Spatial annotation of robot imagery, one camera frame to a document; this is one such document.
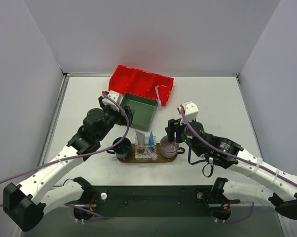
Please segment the white toothpaste tube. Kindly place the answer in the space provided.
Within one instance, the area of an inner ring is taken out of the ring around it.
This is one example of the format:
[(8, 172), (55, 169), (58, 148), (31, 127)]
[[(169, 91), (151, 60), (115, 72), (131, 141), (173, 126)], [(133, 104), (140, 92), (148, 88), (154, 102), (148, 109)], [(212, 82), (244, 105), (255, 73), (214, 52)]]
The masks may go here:
[(143, 134), (137, 130), (135, 132), (136, 132), (137, 144), (139, 146), (144, 146), (145, 145), (145, 134)]

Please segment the lilac enamel mug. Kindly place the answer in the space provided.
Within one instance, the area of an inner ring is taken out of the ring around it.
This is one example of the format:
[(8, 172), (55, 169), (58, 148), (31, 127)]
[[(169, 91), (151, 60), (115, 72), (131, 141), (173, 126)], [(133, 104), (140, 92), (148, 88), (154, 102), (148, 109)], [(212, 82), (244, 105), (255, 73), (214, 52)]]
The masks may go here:
[(178, 154), (184, 154), (185, 151), (185, 148), (180, 147), (179, 143), (169, 142), (167, 136), (162, 137), (160, 140), (160, 153), (165, 158), (173, 158)]

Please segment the blue toothpaste tube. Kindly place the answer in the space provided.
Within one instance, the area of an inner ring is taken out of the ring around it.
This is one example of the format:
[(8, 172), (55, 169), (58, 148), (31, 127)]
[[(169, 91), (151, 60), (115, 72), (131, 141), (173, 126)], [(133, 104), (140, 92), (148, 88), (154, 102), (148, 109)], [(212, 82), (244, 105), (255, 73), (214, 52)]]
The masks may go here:
[(155, 141), (154, 141), (153, 132), (150, 133), (150, 136), (148, 138), (148, 148), (152, 151), (155, 150)]

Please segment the dark green mug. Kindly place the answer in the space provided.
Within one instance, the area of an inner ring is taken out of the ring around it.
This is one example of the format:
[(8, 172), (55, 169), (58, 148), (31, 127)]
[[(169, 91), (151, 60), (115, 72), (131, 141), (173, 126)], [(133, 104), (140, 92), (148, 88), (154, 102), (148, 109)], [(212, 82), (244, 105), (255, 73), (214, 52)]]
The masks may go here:
[(124, 138), (113, 149), (107, 151), (108, 154), (115, 155), (118, 159), (126, 160), (132, 155), (132, 145), (128, 138)]

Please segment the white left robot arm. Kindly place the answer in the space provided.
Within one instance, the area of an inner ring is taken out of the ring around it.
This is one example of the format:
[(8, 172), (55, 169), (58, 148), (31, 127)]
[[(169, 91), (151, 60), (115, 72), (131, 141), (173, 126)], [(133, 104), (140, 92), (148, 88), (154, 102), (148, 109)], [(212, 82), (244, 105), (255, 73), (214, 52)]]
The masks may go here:
[(68, 202), (90, 201), (91, 186), (77, 178), (58, 188), (53, 186), (90, 156), (98, 154), (100, 142), (116, 125), (129, 127), (135, 111), (120, 106), (116, 97), (99, 97), (100, 108), (91, 109), (83, 125), (51, 162), (40, 166), (29, 178), (15, 185), (9, 183), (3, 190), (3, 210), (23, 231), (33, 229), (51, 210)]

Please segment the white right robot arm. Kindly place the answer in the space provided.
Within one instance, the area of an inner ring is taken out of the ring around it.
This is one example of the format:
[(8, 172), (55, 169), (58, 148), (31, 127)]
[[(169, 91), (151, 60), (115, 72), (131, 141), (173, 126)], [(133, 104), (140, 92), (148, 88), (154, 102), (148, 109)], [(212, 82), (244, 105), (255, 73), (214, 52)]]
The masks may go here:
[(256, 185), (217, 178), (211, 194), (224, 200), (243, 200), (271, 206), (289, 219), (297, 220), (297, 175), (282, 171), (255, 156), (236, 142), (204, 131), (197, 121), (185, 124), (181, 119), (168, 120), (165, 128), (170, 142), (186, 143), (213, 170), (215, 166), (240, 173)]

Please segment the clear textured glass holder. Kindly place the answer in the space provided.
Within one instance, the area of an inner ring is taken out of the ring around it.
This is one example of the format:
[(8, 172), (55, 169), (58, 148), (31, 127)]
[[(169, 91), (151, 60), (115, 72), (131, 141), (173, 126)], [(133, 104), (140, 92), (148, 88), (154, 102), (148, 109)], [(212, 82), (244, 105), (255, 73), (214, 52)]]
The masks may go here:
[(135, 159), (147, 159), (150, 160), (148, 158), (148, 154), (147, 154), (147, 147), (149, 145), (144, 145), (144, 146), (139, 146), (138, 144), (135, 145)]

